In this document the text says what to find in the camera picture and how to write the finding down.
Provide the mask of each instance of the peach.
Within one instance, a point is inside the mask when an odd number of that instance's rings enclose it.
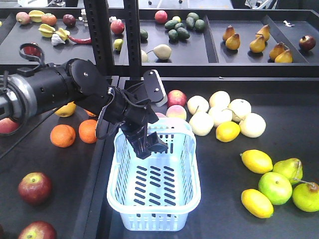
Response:
[[[166,116],[170,118],[181,118],[186,120],[187,113],[183,106],[174,105],[167,109]]]

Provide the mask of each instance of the red apple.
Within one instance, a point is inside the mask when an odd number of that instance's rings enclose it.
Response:
[[[11,133],[19,128],[20,124],[9,118],[0,120],[0,133]]]
[[[171,107],[173,105],[185,106],[187,101],[186,94],[180,90],[172,90],[167,95],[167,107]]]
[[[303,50],[303,51],[310,51],[311,49],[313,49],[316,45],[316,40],[313,36],[303,36],[300,40],[299,40],[299,47]]]
[[[50,223],[35,221],[21,231],[18,239],[56,239],[56,230]]]
[[[18,186],[21,198],[34,206],[45,202],[49,198],[51,191],[51,179],[41,172],[27,174]]]
[[[36,42],[31,42],[31,44],[34,44],[36,46],[38,46],[38,44]],[[38,50],[37,48],[35,47],[32,47],[32,46],[26,46],[23,48],[23,51],[26,55],[32,55],[32,56],[40,56],[40,50]]]
[[[17,22],[19,22],[21,25],[27,25],[31,22],[31,18],[28,13],[25,11],[20,11],[15,15],[15,19]]]
[[[115,20],[112,21],[111,23],[111,31],[115,34],[115,35],[119,35],[122,34],[124,31],[124,23],[122,23],[121,20]]]
[[[155,13],[155,21],[158,23],[165,23],[167,21],[167,13],[164,10],[159,10]]]

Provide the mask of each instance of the white basket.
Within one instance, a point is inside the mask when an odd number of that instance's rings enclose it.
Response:
[[[190,125],[178,118],[149,124],[167,143],[166,152],[136,157],[121,130],[114,145],[107,199],[131,231],[179,231],[200,201],[196,140]]]

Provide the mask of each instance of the pear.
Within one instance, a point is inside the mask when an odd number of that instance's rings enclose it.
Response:
[[[289,49],[285,50],[283,53],[281,53],[275,58],[276,63],[292,63],[292,61],[293,61],[293,54],[291,50]]]
[[[275,47],[269,52],[269,58],[273,61],[279,56],[281,53],[285,51],[285,45],[283,42],[279,42],[275,45]]]
[[[319,211],[319,185],[317,183],[304,182],[297,185],[293,190],[292,198],[300,210],[305,212]]]
[[[298,158],[289,158],[274,164],[273,172],[280,173],[294,185],[303,178],[303,165]]]
[[[249,48],[252,52],[254,53],[260,53],[263,52],[263,50],[265,50],[265,37],[263,35],[259,35],[259,37],[255,40],[253,40],[250,44],[249,44]]]
[[[234,35],[230,36],[226,42],[225,45],[230,50],[237,50],[240,46],[240,38],[239,34],[235,33]]]
[[[233,28],[232,25],[229,25],[226,28],[225,33],[223,34],[223,41],[226,41],[229,37],[235,34],[235,29]]]
[[[256,33],[256,38],[258,38],[260,35],[263,35],[265,41],[268,41],[270,38],[270,26],[264,25],[262,28],[260,28],[260,30]]]

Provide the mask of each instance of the green pear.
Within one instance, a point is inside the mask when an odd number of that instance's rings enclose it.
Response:
[[[317,183],[304,182],[293,190],[293,202],[305,212],[319,211],[319,185]]]
[[[289,158],[275,163],[273,172],[286,176],[290,183],[294,185],[303,178],[303,165],[299,159]]]

